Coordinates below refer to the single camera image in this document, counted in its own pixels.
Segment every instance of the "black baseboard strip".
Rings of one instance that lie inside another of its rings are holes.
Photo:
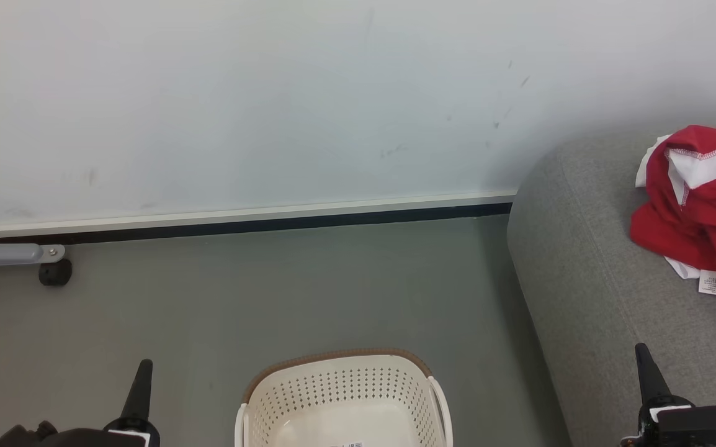
[[[0,243],[38,243],[74,245],[77,243],[150,240],[151,238],[202,237],[231,233],[273,232],[299,228],[338,227],[343,225],[389,224],[416,220],[454,219],[481,215],[508,214],[512,204],[483,204],[437,209],[408,209],[401,211],[364,212],[359,214],[318,215],[291,219],[251,220],[248,222],[203,223],[178,227],[135,228],[104,232],[82,232],[34,237],[0,238]]]

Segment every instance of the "baseboard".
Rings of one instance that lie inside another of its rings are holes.
[[[139,215],[0,226],[0,242],[90,243],[137,238],[255,232],[509,212],[516,191],[407,197],[264,209]]]

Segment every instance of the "white baseboard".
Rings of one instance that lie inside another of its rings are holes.
[[[503,204],[512,201],[515,190],[443,196],[406,197],[378,201],[353,201],[332,204],[263,207],[213,212],[183,212],[179,214],[135,215],[103,219],[68,220],[62,222],[19,223],[0,225],[0,238],[58,235],[65,233],[105,232],[131,228],[174,227],[181,225],[224,224],[251,220],[289,219],[318,215],[357,214],[361,212],[435,209],[480,204]]]

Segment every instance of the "black caster wheel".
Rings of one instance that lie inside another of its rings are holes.
[[[71,279],[71,261],[69,260],[41,264],[38,269],[38,280],[44,286],[65,286],[69,279]]]

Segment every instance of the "white care label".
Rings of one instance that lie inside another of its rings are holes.
[[[698,292],[701,294],[716,295],[716,271],[700,271],[700,286]]]

